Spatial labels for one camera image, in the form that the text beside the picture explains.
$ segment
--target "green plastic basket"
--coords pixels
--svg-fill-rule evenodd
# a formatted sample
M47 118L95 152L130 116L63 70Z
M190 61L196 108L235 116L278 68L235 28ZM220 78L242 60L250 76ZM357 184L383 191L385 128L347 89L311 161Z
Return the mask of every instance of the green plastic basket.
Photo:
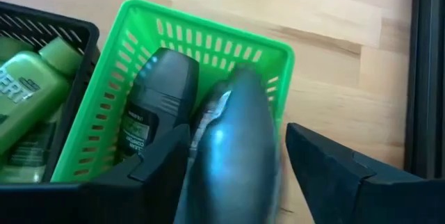
M143 0L116 17L76 115L52 182L83 181L113 165L121 115L139 69L159 47L200 63L196 104L237 63L254 63L280 127L293 70L288 45Z

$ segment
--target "black deodorant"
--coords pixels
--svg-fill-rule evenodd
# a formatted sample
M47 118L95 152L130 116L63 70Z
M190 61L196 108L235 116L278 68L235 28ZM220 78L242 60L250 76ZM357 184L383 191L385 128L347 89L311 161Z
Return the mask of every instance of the black deodorant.
M180 124L196 98L199 64L177 51L158 49L136 76L122 116L118 161Z

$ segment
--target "wood grain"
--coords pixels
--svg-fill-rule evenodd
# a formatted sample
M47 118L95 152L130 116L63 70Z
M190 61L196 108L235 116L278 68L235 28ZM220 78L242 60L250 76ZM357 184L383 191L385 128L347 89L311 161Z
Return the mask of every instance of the wood grain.
M91 21L102 48L124 0L4 1ZM411 0L150 1L289 43L296 64L282 134L297 122L402 166ZM313 223L283 154L277 223Z

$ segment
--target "bottle cap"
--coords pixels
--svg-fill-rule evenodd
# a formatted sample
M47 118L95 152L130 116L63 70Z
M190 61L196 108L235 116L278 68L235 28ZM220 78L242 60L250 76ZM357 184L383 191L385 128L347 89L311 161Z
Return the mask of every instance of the bottle cap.
M0 61L8 61L20 51L32 51L33 45L13 38L0 36Z
M44 46L39 54L42 60L67 77L73 77L82 62L82 56L60 37Z

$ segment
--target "label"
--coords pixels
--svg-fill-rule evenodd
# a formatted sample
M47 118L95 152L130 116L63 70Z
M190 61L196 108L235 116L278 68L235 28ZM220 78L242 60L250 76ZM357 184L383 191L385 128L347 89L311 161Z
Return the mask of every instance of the label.
M36 124L9 149L0 170L0 182L37 183L42 180L61 111L62 107L46 122Z
M219 118L221 116L221 114L223 113L223 111L225 109L225 105L226 105L227 100L229 99L231 93L232 92L229 90L229 91L225 92L224 94L222 94L221 98L219 98L218 102L215 105L211 106L209 109L207 109L207 111L202 116L200 124L199 124L198 128L196 129L195 135L192 138L192 143L190 146L191 156L195 155L197 145L199 144L199 142L202 138L202 135L206 131L207 125L210 122L212 122L213 120L215 120L216 118Z
M39 167L47 163L48 146L54 137L56 123L40 123L23 136L10 149L7 164L10 166Z
M28 99L40 87L31 79L19 77L17 80L10 75L6 66L0 67L0 96L7 97L14 103Z
M119 134L118 159L123 160L152 141L157 117L150 111L129 102L122 117Z

